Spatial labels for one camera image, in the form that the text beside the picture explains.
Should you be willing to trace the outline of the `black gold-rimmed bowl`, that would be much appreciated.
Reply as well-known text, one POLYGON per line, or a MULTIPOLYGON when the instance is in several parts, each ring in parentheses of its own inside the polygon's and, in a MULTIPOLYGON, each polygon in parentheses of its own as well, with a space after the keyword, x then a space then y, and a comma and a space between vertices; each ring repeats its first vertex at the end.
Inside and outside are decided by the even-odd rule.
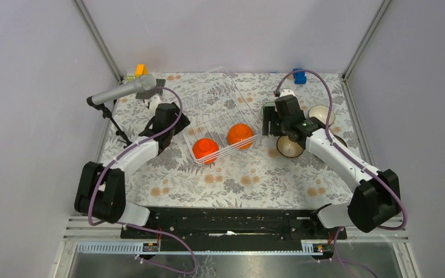
POLYGON ((281 155, 287 158, 297 158, 304 152, 304 149, 296 142, 292 142, 288 136, 279 137, 276 148, 281 155))

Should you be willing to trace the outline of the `teal and white bowl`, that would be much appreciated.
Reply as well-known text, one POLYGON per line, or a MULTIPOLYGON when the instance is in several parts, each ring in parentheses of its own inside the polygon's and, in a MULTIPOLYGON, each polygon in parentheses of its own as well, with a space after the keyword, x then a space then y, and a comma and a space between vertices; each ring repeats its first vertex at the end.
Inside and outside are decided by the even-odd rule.
POLYGON ((325 105, 315 105, 308 111, 308 115, 310 118, 315 117, 319 119, 323 124, 326 123, 326 119, 329 114, 329 125, 331 126, 335 122, 335 113, 333 110, 330 110, 329 107, 325 105))

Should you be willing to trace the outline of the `orange bowl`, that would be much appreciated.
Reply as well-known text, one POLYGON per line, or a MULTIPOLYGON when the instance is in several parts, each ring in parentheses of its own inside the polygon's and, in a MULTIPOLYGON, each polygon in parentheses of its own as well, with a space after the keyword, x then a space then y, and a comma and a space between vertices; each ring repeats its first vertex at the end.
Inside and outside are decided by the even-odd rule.
POLYGON ((252 145, 252 142, 247 144, 241 144, 242 141, 250 139, 254 136, 254 131, 250 126, 244 123, 237 123, 233 125, 227 133, 227 142, 229 145, 238 144, 239 149, 248 149, 252 145))
POLYGON ((201 138, 192 147, 195 159, 202 159, 219 151, 217 143, 210 138, 201 138))

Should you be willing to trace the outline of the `white wire dish rack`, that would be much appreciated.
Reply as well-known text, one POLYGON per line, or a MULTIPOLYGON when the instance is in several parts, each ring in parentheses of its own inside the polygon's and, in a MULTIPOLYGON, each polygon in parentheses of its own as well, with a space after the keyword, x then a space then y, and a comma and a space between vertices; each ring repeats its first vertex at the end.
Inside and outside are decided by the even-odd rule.
POLYGON ((178 94, 183 113, 191 122, 182 131, 182 135, 196 164, 211 164, 223 156, 242 151, 238 144, 229 145, 227 142, 229 129, 237 123, 244 123, 254 131, 254 136, 241 144, 253 143, 259 138, 261 121, 226 68, 217 67, 203 73, 184 74, 167 86, 178 94), (219 151, 202 159, 195 159, 192 147, 201 138, 214 140, 219 151))

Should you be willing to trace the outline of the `dark blue glazed bowl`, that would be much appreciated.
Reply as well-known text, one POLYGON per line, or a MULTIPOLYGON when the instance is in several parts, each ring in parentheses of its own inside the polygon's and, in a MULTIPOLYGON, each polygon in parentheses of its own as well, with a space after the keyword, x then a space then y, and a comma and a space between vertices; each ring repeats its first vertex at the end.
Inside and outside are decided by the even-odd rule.
POLYGON ((334 136, 334 138, 335 138, 338 142, 340 142, 345 148, 348 148, 348 145, 346 144, 345 140, 344 140, 342 137, 340 137, 340 136, 338 136, 338 135, 336 135, 336 134, 333 134, 333 136, 334 136))

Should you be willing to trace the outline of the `pale green bowl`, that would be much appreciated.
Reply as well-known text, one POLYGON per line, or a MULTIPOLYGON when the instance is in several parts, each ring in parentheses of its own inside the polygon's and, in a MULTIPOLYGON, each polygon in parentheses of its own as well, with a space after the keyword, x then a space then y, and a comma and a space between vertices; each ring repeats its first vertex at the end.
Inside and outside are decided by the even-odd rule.
POLYGON ((273 112, 275 112, 275 111, 276 111, 276 108, 275 108, 275 102, 274 102, 274 101, 269 101, 269 102, 265 103, 265 104, 261 107, 261 109, 260 109, 260 114, 261 114, 261 117, 262 117, 263 119, 265 119, 265 117, 266 117, 267 115, 270 115, 271 113, 273 113, 273 112))

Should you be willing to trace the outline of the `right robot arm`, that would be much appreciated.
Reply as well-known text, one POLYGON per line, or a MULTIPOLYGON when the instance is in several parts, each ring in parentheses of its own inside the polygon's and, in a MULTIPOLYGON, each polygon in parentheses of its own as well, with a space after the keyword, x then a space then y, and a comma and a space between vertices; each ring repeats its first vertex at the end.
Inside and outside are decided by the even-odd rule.
POLYGON ((357 157, 336 140, 323 122, 307 118, 295 96, 277 98, 273 105, 263 107, 262 115, 263 135, 287 137, 317 156, 353 193, 346 203, 328 204, 314 211, 309 223, 312 236, 322 239, 339 226, 371 232, 402 212, 396 173, 390 169, 381 171, 357 157))

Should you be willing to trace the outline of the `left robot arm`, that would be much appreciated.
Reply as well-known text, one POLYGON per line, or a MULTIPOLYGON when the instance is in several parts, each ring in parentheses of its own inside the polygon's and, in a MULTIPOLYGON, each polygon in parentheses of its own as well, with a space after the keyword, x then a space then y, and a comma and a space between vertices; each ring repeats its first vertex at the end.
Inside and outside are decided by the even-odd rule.
POLYGON ((150 210, 126 200, 126 182, 142 165, 159 156, 190 121, 176 103, 160 103, 137 139, 107 164, 84 165, 74 201, 75 211, 98 223, 131 224, 143 238, 156 232, 150 210))

